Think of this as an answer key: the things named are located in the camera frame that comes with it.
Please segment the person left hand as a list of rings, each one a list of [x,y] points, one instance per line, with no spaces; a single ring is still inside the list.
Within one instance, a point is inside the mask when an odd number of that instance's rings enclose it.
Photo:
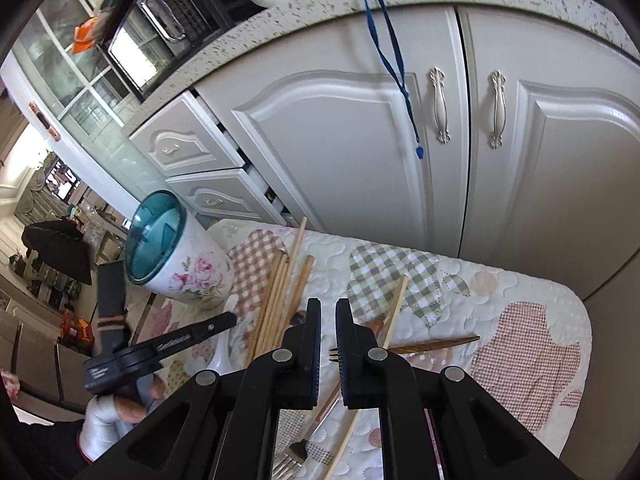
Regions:
[[[152,402],[159,404],[160,401],[163,401],[165,399],[165,392],[166,386],[164,382],[154,375],[149,388],[149,395]],[[137,424],[146,416],[145,405],[128,398],[128,396],[115,396],[114,405],[119,419],[127,424]]]

